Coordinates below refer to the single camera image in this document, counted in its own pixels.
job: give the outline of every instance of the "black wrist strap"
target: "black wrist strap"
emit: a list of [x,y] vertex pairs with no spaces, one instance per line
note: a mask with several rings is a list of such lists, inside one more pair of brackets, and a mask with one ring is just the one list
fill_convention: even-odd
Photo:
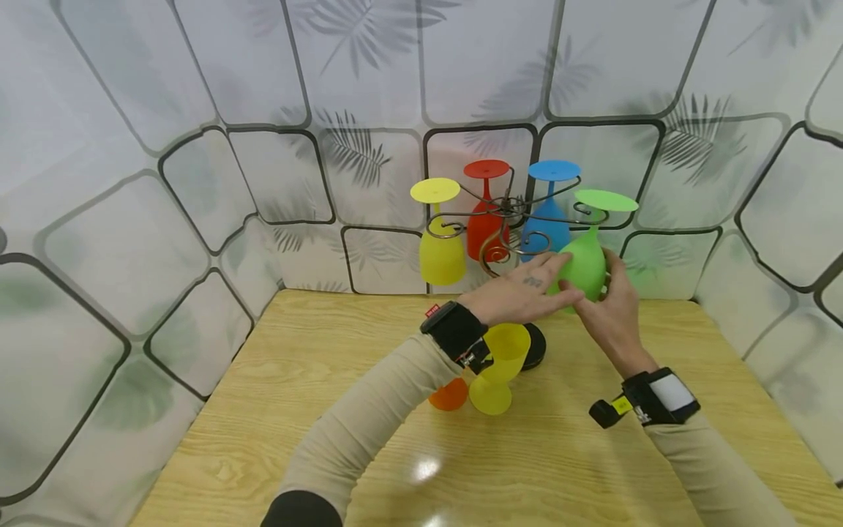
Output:
[[489,326],[482,324],[468,308],[457,302],[446,303],[425,320],[420,329],[433,337],[442,351],[464,368],[475,362],[479,364],[488,354],[488,348],[475,344],[480,344],[478,341],[489,331]]
[[700,403],[670,368],[643,372],[621,385],[643,426],[682,424],[700,409]]

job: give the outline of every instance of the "left hand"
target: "left hand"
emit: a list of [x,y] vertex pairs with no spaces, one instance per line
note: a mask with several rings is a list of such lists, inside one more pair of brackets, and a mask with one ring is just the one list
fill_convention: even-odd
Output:
[[545,252],[534,256],[505,275],[486,282],[457,298],[488,326],[513,322],[526,324],[568,307],[585,297],[568,282],[559,282],[560,292],[546,296],[559,270],[573,258],[571,253]]

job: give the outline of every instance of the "black base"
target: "black base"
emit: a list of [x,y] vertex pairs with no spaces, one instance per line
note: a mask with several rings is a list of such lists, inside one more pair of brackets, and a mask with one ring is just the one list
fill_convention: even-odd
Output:
[[529,331],[530,344],[527,358],[524,359],[524,366],[521,367],[523,372],[541,364],[541,361],[545,360],[545,352],[547,351],[547,340],[541,330],[535,324],[524,324],[524,327]]

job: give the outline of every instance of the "forearm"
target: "forearm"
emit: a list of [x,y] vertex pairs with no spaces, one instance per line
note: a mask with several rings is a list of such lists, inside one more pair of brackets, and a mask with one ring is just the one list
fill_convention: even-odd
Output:
[[410,412],[454,380],[460,367],[416,334],[358,380],[293,451],[279,493],[304,490],[346,516],[352,489]]
[[682,425],[644,429],[673,466],[706,527],[796,525],[776,495],[701,413]]

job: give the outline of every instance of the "tattoo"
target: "tattoo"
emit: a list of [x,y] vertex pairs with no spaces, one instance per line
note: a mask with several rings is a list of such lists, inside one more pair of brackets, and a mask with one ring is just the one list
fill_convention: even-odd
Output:
[[526,277],[524,279],[524,283],[529,286],[533,286],[534,288],[541,288],[543,285],[545,285],[545,282],[543,280],[539,280],[538,278],[533,277]]

